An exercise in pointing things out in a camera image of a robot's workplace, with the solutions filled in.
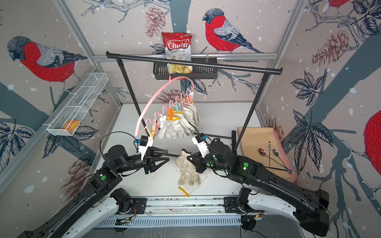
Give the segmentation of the white yellow-trim work glove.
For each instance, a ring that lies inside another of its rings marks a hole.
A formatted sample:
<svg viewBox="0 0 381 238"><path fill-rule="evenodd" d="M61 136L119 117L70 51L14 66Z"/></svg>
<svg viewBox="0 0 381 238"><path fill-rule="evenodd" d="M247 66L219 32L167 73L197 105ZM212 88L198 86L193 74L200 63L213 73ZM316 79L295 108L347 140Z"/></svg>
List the white yellow-trim work glove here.
<svg viewBox="0 0 381 238"><path fill-rule="evenodd" d="M185 116L183 115L182 112L176 112L176 111L173 111L173 114L175 117L178 117L179 118L179 124L181 125L181 127L183 128L185 134L187 136L189 135L194 135L194 132L195 132L195 129L194 127L186 120Z"/></svg>

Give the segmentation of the green-striped leather glove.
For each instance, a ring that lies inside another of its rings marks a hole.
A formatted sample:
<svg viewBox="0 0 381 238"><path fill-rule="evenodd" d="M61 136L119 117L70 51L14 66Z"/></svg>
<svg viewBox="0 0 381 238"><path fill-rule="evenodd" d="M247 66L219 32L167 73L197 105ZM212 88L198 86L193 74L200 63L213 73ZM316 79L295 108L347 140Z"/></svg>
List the green-striped leather glove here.
<svg viewBox="0 0 381 238"><path fill-rule="evenodd" d="M187 105L187 108L192 111L194 124L198 127L198 124L201 121L201 118L197 112L196 106L194 104L190 104L190 105Z"/></svg>

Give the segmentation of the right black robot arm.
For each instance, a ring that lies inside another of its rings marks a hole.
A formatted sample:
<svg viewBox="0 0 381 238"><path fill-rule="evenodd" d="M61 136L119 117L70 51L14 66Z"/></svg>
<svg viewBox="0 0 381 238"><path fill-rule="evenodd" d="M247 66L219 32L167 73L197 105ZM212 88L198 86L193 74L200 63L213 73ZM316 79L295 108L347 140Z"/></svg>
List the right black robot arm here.
<svg viewBox="0 0 381 238"><path fill-rule="evenodd" d="M263 164L248 157L237 155L218 138L207 143L204 137L192 138L199 151L187 157L198 173L206 169L223 171L225 176L240 185L257 186L286 203L296 210L293 212L300 226L317 236L325 237L329 229L329 194L322 190L309 190L292 184L277 176Z"/></svg>

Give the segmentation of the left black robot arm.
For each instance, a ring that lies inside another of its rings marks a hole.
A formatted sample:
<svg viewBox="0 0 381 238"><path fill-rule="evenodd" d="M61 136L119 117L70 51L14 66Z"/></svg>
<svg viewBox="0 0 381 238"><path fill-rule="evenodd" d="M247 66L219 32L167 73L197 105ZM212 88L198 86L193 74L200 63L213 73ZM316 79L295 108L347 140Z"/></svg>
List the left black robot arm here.
<svg viewBox="0 0 381 238"><path fill-rule="evenodd" d="M116 186L123 172L144 169L153 173L169 161L165 149L149 146L146 152L128 155L122 145L115 145L104 154L104 164L85 183L83 189L56 215L34 231L23 231L21 238L81 237L107 216L136 209L131 196Z"/></svg>

